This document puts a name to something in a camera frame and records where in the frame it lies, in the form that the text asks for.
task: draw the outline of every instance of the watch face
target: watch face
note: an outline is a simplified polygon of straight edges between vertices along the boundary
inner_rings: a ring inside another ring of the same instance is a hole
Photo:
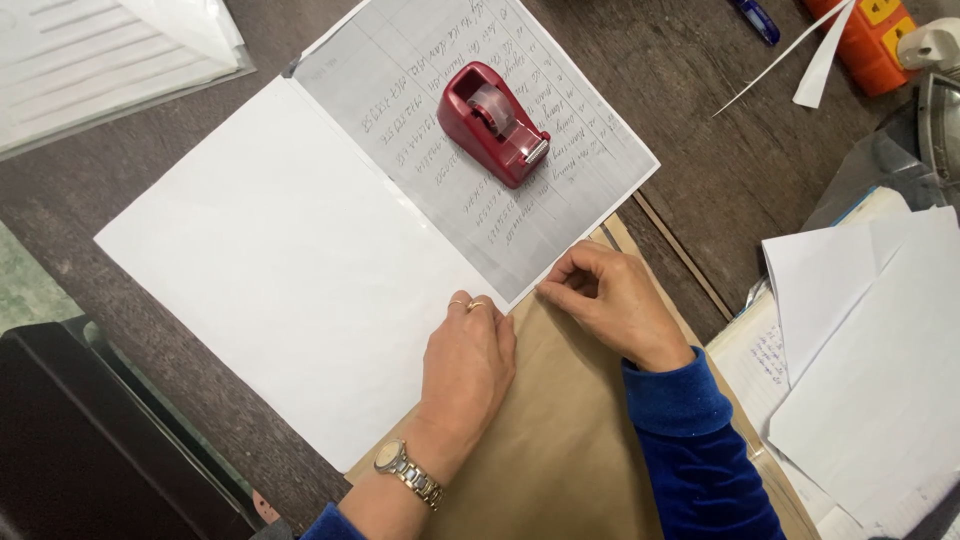
[[[383,445],[383,448],[380,449],[380,452],[376,454],[376,458],[373,460],[373,465],[377,469],[386,468],[394,462],[398,455],[400,455],[400,441],[390,441],[389,443]]]

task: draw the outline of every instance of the clear tape roll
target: clear tape roll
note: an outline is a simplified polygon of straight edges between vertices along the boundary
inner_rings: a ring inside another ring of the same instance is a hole
[[[514,108],[510,106],[507,96],[489,83],[473,92],[467,100],[467,105],[483,117],[494,135],[507,135],[509,128],[516,121]]]

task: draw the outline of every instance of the brown paper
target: brown paper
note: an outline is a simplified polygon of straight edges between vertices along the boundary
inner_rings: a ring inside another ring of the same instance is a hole
[[[616,215],[602,229],[591,239],[639,257]],[[699,345],[654,282],[687,339]],[[643,454],[627,417],[619,355],[537,295],[525,298],[513,314],[514,384],[480,444],[446,487],[444,504],[430,516],[422,537],[662,538]],[[747,441],[787,538],[819,539],[783,471],[708,361],[721,392],[733,401],[733,426]],[[396,437],[413,413],[350,469],[347,480],[356,483],[372,474],[376,451]]]

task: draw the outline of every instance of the metal watch band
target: metal watch band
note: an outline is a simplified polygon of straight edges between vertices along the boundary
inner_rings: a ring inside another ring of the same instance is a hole
[[[413,490],[431,508],[436,510],[440,506],[440,502],[444,499],[444,489],[416,463],[410,461],[405,448],[401,451],[399,461],[390,469],[390,472],[407,484],[407,487]]]

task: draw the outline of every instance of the wristwatch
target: wristwatch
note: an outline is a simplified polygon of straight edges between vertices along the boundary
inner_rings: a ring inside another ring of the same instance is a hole
[[[394,439],[380,448],[373,469],[381,475],[395,475],[434,510],[444,499],[444,489],[407,456],[407,443]]]

